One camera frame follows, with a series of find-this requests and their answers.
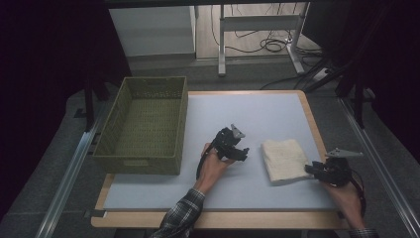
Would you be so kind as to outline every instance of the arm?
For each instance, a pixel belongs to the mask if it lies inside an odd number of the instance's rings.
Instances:
[[[206,144],[201,156],[210,144]],[[160,228],[151,238],[189,237],[194,223],[201,214],[205,194],[219,180],[226,168],[234,160],[219,160],[217,152],[211,150],[201,168],[200,177],[192,189],[188,191],[175,207],[163,218]]]
[[[350,182],[340,187],[335,187],[325,182],[322,182],[322,184],[349,222],[352,229],[349,231],[349,234],[352,238],[379,237],[374,229],[366,228],[365,220],[361,215],[361,201],[354,185]]]

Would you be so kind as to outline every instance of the plaid sleeve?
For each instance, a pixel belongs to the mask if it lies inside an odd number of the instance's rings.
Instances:
[[[186,196],[166,213],[159,230],[151,238],[188,237],[201,214],[204,198],[204,194],[199,190],[190,189]]]
[[[375,229],[361,229],[361,230],[350,230],[350,237],[352,238],[379,238]]]

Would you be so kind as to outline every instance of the hand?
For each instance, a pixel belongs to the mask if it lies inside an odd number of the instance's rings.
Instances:
[[[362,204],[355,186],[351,182],[340,187],[332,186],[326,182],[321,183],[343,212],[350,227],[352,229],[366,228],[365,221],[361,215]]]
[[[207,148],[210,146],[210,143],[206,143],[201,153],[201,156],[204,155]],[[213,185],[219,180],[226,168],[233,164],[235,160],[219,160],[216,150],[213,148],[210,150],[207,158],[204,160],[203,166],[201,167],[200,177],[194,185],[194,188],[206,194]]]

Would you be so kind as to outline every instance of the folded white towel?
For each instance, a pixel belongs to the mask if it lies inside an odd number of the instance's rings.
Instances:
[[[262,155],[271,182],[309,177],[304,169],[308,159],[294,139],[266,140],[262,143]]]

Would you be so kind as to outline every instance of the green woven basket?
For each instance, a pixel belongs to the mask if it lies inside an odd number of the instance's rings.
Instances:
[[[185,77],[126,77],[93,153],[109,174],[179,175]]]

